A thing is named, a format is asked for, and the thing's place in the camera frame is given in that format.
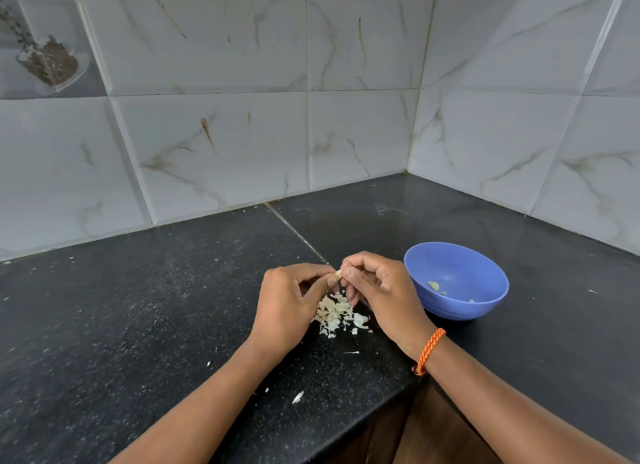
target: countertop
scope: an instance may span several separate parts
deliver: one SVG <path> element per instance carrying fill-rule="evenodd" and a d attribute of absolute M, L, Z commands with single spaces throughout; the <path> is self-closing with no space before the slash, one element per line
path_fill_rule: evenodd
<path fill-rule="evenodd" d="M 260 204 L 0 264 L 0 461 L 106 462 L 246 338 L 265 270 L 423 241 L 478 250 L 511 284 L 483 318 L 436 319 L 450 337 L 640 458 L 640 258 L 404 174 L 273 207 L 290 225 Z M 410 366 L 379 329 L 329 340 L 312 323 L 212 461 L 318 458 L 414 391 Z"/>

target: blue bowl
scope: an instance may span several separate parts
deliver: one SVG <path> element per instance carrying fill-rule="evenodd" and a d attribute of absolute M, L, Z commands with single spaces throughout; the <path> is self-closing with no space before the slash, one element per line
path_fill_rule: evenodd
<path fill-rule="evenodd" d="M 453 321 L 487 314 L 509 291 L 507 275 L 498 265 L 477 251 L 452 243 L 413 246 L 404 254 L 404 265 L 422 306 Z M 436 282 L 438 291 L 429 282 Z"/>

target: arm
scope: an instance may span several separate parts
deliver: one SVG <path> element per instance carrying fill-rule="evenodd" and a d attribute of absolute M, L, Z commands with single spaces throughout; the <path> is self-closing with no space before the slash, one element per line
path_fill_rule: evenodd
<path fill-rule="evenodd" d="M 303 296 L 300 284 L 316 278 Z M 268 271 L 249 338 L 112 462 L 209 462 L 260 382 L 305 335 L 320 299 L 335 282 L 335 271 L 328 266 L 300 264 Z"/>
<path fill-rule="evenodd" d="M 385 334 L 417 361 L 436 327 L 404 265 L 359 253 L 345 258 L 342 275 L 351 303 L 366 297 Z M 628 462 L 507 385 L 447 337 L 436 344 L 426 369 L 505 463 Z"/>

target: garlic skin pile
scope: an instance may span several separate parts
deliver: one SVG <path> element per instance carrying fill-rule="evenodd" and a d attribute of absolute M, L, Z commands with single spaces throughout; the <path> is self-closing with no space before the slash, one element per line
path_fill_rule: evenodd
<path fill-rule="evenodd" d="M 347 330 L 350 323 L 357 328 L 368 329 L 364 323 L 369 320 L 369 317 L 354 312 L 346 297 L 340 294 L 335 294 L 334 297 L 337 302 L 324 296 L 318 304 L 314 321 L 320 323 L 320 334 L 324 334 L 329 339 L 335 338 L 335 331 L 340 328 L 340 324 L 343 331 Z"/>

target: tile backsplash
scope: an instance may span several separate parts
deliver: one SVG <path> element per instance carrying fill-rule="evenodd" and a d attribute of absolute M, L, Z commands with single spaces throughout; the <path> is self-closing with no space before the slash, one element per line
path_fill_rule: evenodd
<path fill-rule="evenodd" d="M 640 0 L 434 0 L 409 172 L 640 255 Z"/>
<path fill-rule="evenodd" d="M 0 0 L 0 260 L 403 171 L 432 4 Z"/>
<path fill-rule="evenodd" d="M 640 255 L 640 0 L 0 0 L 0 260 L 408 170 Z"/>

